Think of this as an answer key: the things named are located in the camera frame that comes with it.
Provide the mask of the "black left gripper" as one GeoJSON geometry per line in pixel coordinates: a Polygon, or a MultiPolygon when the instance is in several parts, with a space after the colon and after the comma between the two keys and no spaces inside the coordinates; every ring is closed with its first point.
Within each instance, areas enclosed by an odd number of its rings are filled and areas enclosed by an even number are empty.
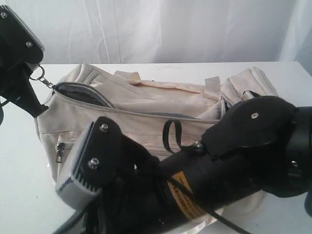
{"type": "Polygon", "coordinates": [[[0,96],[20,107],[32,117],[38,117],[48,107],[41,104],[29,81],[29,71],[24,68],[13,50],[0,45],[0,96]]]}

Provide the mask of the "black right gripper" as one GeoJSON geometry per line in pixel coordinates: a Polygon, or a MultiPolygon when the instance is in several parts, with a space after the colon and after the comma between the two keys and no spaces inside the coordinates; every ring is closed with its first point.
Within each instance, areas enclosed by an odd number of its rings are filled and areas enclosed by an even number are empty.
{"type": "Polygon", "coordinates": [[[161,234],[185,222],[169,185],[160,175],[160,160],[123,136],[114,178],[102,186],[87,208],[86,234],[161,234]]]}

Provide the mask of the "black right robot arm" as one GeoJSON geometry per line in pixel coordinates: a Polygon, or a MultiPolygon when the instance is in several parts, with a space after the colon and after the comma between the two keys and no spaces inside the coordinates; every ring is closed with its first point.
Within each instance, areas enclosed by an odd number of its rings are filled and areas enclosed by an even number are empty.
{"type": "Polygon", "coordinates": [[[306,194],[312,212],[312,109],[274,96],[239,102],[200,141],[159,160],[107,117],[92,123],[82,166],[99,196],[85,214],[87,234],[160,234],[204,215],[244,230],[216,211],[259,191],[306,194]]]}

